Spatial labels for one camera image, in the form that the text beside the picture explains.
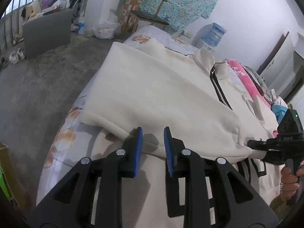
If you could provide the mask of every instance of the pink blanket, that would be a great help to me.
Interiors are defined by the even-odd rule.
[[[253,99],[254,96],[258,96],[265,103],[265,105],[267,105],[267,107],[270,108],[271,107],[270,104],[268,104],[268,102],[265,100],[265,98],[261,96],[261,94],[255,87],[254,83],[252,82],[252,80],[248,76],[247,72],[242,67],[242,65],[239,62],[237,62],[236,60],[229,60],[227,63],[236,72],[237,76],[240,78],[241,82],[247,89],[251,98]]]

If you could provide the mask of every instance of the green object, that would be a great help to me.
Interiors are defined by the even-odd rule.
[[[10,194],[7,191],[7,188],[6,188],[6,185],[5,185],[3,170],[1,168],[1,165],[0,165],[0,187],[1,187],[2,191],[4,192],[5,196],[10,197]]]

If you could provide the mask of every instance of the silver screw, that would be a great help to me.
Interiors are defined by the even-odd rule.
[[[191,151],[190,151],[189,149],[184,149],[184,150],[181,151],[181,153],[182,153],[183,155],[190,155],[190,154],[191,154]]]
[[[217,159],[217,162],[218,162],[219,164],[226,164],[226,160],[225,160],[224,158],[218,158],[218,159]]]
[[[90,162],[90,158],[88,158],[88,157],[82,158],[80,162],[82,164],[88,164]]]
[[[126,153],[126,151],[124,150],[124,149],[118,149],[117,151],[116,151],[116,154],[117,155],[125,155],[125,153]]]

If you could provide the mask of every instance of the blue floral curtain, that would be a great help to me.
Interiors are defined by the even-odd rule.
[[[169,0],[164,2],[159,17],[166,18],[173,29],[180,30],[200,16],[209,18],[218,0]],[[155,14],[160,0],[143,0],[140,10]]]

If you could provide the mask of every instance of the human hand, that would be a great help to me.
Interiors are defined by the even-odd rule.
[[[286,166],[281,170],[281,174],[281,182],[283,184],[281,189],[281,197],[287,200],[290,199],[300,187],[297,181],[298,177],[304,176],[304,165],[297,170],[296,175],[293,175],[291,173],[291,169]]]

